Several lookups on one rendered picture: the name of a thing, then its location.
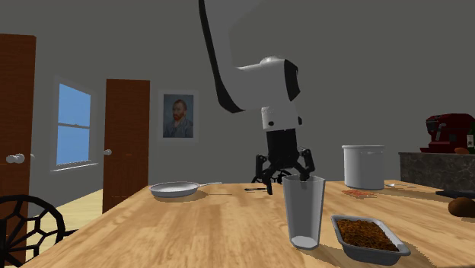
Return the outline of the dark marbled counter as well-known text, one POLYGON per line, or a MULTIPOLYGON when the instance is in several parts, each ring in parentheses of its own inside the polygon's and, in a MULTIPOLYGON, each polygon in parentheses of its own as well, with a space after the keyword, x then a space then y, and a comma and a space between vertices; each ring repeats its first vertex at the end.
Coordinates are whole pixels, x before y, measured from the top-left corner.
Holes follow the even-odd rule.
POLYGON ((430 142, 418 152, 401 152, 400 176, 439 190, 475 190, 475 117, 446 113, 426 119, 430 142))

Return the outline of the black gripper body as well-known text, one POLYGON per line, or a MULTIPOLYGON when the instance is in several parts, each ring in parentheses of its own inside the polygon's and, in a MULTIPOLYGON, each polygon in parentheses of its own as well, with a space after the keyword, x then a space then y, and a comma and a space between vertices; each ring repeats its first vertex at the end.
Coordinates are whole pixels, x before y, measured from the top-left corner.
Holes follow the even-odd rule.
POLYGON ((271 167, 282 170, 295 166, 299 159, 295 129, 267 132, 266 140, 271 167))

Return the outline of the black flat tool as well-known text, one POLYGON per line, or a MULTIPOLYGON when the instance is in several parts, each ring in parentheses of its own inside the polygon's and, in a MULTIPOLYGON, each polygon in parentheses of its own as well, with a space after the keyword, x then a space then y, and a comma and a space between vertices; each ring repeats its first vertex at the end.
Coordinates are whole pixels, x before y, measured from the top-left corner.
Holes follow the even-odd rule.
POLYGON ((435 193, 439 196, 450 197, 453 199, 456 199, 458 197, 475 199, 475 190, 439 190, 435 193))

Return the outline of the framed portrait wall picture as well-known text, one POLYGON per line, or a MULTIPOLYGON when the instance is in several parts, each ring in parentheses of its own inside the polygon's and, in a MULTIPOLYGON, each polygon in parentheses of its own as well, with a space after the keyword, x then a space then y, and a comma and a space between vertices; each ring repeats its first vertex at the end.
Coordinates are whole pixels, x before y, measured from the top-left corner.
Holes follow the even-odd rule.
POLYGON ((189 145, 199 141, 199 94, 194 90, 158 92, 158 141, 189 145))

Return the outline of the red flat food strips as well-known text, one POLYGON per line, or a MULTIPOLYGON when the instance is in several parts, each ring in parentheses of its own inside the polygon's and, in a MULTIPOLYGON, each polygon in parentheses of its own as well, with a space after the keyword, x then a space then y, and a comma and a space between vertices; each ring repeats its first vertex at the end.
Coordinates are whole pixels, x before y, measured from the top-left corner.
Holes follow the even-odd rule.
POLYGON ((377 196, 376 193, 362 190, 343 190, 342 193, 356 199, 375 198, 377 196))

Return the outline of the grey baking tin brown food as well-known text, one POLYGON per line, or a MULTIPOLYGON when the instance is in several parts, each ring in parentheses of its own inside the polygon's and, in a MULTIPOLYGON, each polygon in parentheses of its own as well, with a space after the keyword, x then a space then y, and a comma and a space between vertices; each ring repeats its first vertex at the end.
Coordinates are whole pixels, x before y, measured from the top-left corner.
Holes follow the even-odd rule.
POLYGON ((331 215, 338 242, 356 261, 392 266, 410 249, 381 221, 350 215, 331 215))

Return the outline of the grey cooking pot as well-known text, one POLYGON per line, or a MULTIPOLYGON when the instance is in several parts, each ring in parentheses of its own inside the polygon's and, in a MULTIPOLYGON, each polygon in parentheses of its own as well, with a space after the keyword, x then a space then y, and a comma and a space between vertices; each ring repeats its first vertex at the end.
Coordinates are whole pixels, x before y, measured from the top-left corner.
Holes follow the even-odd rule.
POLYGON ((358 190, 384 189, 384 145, 343 145, 345 185, 358 190))

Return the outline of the light wooden table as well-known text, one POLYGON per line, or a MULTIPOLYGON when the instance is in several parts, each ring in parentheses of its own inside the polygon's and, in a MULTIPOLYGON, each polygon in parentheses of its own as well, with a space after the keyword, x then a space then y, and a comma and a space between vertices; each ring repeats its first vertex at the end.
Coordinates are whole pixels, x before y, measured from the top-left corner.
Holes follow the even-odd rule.
POLYGON ((299 250, 289 240, 280 185, 203 187, 192 196, 156 199, 146 189, 89 222, 24 268, 475 268, 475 219, 448 212, 430 187, 387 187, 375 198, 325 187, 320 243, 299 250), (331 215, 379 219, 410 249, 389 267, 347 257, 331 215))

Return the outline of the grey translucent tumbler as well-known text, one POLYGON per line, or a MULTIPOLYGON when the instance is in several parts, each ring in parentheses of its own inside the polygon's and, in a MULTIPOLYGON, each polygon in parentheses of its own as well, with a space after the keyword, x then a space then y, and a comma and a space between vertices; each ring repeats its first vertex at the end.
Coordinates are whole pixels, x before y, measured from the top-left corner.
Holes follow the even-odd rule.
POLYGON ((286 218, 291 244, 303 250, 319 246, 326 181, 311 175, 300 180, 296 175, 282 179, 286 218))

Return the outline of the grey framed window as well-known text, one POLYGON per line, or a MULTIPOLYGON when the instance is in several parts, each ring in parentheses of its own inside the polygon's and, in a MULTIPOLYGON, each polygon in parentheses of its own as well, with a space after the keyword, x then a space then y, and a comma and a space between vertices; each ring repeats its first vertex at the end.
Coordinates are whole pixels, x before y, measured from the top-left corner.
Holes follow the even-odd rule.
POLYGON ((85 169, 98 165, 97 92, 56 75, 53 79, 52 173, 85 169))

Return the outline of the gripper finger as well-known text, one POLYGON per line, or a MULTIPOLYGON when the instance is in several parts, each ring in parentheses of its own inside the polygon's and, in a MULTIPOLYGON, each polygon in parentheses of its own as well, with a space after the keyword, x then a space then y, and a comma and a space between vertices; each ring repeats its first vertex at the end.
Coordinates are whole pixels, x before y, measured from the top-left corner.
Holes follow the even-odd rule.
POLYGON ((263 170, 263 164, 267 158, 263 155, 256 156, 256 169, 255 169, 255 180, 261 179, 261 182, 266 185, 266 191, 269 195, 273 194, 273 187, 271 182, 271 176, 274 173, 282 168, 283 165, 283 157, 274 158, 270 161, 270 165, 266 170, 263 170))
POLYGON ((315 171, 313 156, 309 148, 300 148, 298 153, 304 159, 304 166, 297 161, 296 170, 299 172, 300 181, 307 181, 311 172, 315 171))

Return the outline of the black lattice chair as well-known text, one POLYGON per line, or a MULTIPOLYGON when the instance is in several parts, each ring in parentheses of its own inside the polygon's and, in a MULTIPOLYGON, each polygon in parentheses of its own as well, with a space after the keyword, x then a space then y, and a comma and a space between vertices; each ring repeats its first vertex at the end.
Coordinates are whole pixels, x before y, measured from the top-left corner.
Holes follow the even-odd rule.
POLYGON ((13 207, 0 214, 0 268, 20 268, 40 254, 46 238, 56 236, 55 243, 76 232, 67 230, 61 212, 39 197, 26 194, 0 196, 0 205, 12 203, 13 207), (52 231, 44 231, 41 221, 50 214, 56 221, 52 231))
MULTIPOLYGON (((283 177, 290 176, 290 175, 291 174, 286 170, 278 170, 273 176, 271 176, 270 180, 272 180, 274 183, 282 184, 283 177)), ((262 180, 260 179, 259 176, 255 176, 251 182, 261 183, 262 180)))

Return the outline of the brown round potato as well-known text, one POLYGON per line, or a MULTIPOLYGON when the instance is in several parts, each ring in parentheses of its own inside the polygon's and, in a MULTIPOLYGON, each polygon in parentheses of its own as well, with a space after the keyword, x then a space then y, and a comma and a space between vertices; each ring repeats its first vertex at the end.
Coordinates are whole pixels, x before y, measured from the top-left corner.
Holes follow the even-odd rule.
POLYGON ((448 211, 457 217, 475 218, 475 201, 467 197, 458 197, 450 201, 448 211))

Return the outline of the grey frying pan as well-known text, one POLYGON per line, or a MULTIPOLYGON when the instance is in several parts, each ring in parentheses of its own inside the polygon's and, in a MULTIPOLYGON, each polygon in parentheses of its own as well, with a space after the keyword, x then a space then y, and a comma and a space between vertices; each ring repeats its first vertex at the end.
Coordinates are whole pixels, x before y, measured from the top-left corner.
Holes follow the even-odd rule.
POLYGON ((189 181, 174 181, 154 184, 149 187, 149 190, 151 191, 151 194, 156 197, 175 198, 192 195, 200 187, 208 186, 210 184, 222 184, 222 182, 200 184, 189 181))

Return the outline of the brown wooden door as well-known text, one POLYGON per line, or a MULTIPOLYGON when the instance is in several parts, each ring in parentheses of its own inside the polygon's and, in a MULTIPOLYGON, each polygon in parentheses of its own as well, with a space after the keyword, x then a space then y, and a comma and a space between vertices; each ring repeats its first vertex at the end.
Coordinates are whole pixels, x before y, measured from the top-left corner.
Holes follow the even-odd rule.
POLYGON ((149 114, 149 80, 107 80, 102 212, 148 186, 149 114))
POLYGON ((0 197, 30 189, 36 43, 0 33, 0 197))

